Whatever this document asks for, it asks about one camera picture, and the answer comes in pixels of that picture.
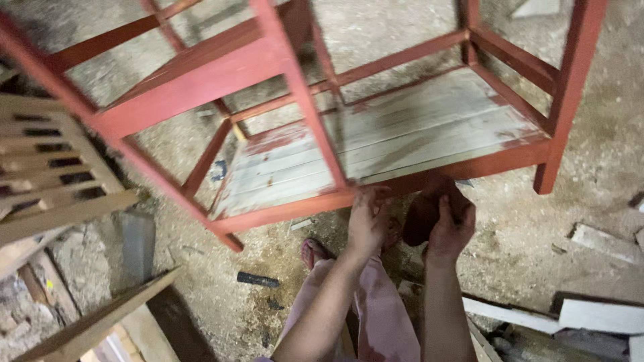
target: wooden crossbar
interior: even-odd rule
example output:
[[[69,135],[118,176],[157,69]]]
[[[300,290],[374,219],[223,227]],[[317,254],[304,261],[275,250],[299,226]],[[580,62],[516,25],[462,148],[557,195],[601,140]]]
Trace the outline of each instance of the wooden crossbar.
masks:
[[[470,39],[481,49],[509,65],[517,73],[553,95],[559,70],[483,26],[471,29]]]

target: hand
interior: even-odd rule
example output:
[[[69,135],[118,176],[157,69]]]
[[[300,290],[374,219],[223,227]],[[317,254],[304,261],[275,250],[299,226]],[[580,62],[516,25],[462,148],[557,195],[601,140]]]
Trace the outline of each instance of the hand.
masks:
[[[450,198],[440,197],[440,219],[430,233],[427,244],[425,264],[427,266],[454,266],[460,252],[474,235],[476,224],[476,207],[470,204],[465,208],[461,223],[456,224],[451,215]]]
[[[389,226],[389,202],[384,196],[390,191],[385,186],[358,189],[349,219],[348,252],[366,260],[380,250]]]

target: wood scrap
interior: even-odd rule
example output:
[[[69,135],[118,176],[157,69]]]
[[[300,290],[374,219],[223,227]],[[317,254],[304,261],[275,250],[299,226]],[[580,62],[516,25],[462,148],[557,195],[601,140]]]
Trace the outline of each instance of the wood scrap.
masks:
[[[644,336],[629,338],[630,362],[644,362]]]
[[[38,282],[38,277],[33,271],[33,268],[29,264],[25,264],[20,269],[18,269],[18,275],[24,281],[24,284],[27,286],[29,294],[32,296],[32,299],[36,303],[43,305],[48,305],[47,297],[45,296],[43,287]]]
[[[135,309],[117,326],[123,328],[123,332],[127,331],[127,335],[146,361],[179,362],[179,358],[147,305],[143,304]]]
[[[463,306],[466,312],[521,325],[546,334],[553,334],[563,329],[555,319],[550,317],[528,313],[518,309],[497,307],[496,305],[483,303],[467,297],[463,297]]]
[[[644,307],[564,299],[559,326],[620,334],[644,334]]]
[[[513,13],[513,19],[559,14],[561,0],[527,0]]]
[[[468,318],[469,334],[472,337],[474,349],[477,351],[478,362],[503,362],[496,350],[478,330],[477,326]]]
[[[48,302],[59,311],[59,314],[62,311],[62,320],[65,324],[70,325],[77,321],[81,316],[80,310],[49,255],[44,251],[40,251],[30,260],[30,264],[32,267],[40,268],[43,271],[43,289],[46,296],[49,295]]]
[[[616,238],[588,225],[577,223],[571,240],[631,264],[641,265],[644,262],[642,250],[635,243]]]

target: pink sandal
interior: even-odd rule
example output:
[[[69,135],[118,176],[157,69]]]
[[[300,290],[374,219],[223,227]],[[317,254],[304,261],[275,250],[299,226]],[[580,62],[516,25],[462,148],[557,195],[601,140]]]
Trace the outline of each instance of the pink sandal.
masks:
[[[305,251],[308,249],[308,257],[305,256]],[[302,246],[299,249],[299,256],[304,262],[304,265],[311,271],[315,265],[315,257],[317,256],[320,259],[335,259],[336,257],[327,250],[322,244],[317,240],[307,238],[304,239]]]

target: unpainted wood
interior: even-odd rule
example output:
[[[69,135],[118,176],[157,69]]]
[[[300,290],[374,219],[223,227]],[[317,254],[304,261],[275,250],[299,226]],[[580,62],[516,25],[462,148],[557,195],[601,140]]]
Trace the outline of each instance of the unpainted wood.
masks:
[[[70,362],[78,360],[87,350],[104,339],[114,324],[172,284],[180,272],[180,268],[175,268],[126,293],[104,308],[81,318],[72,326],[46,339],[15,361]]]

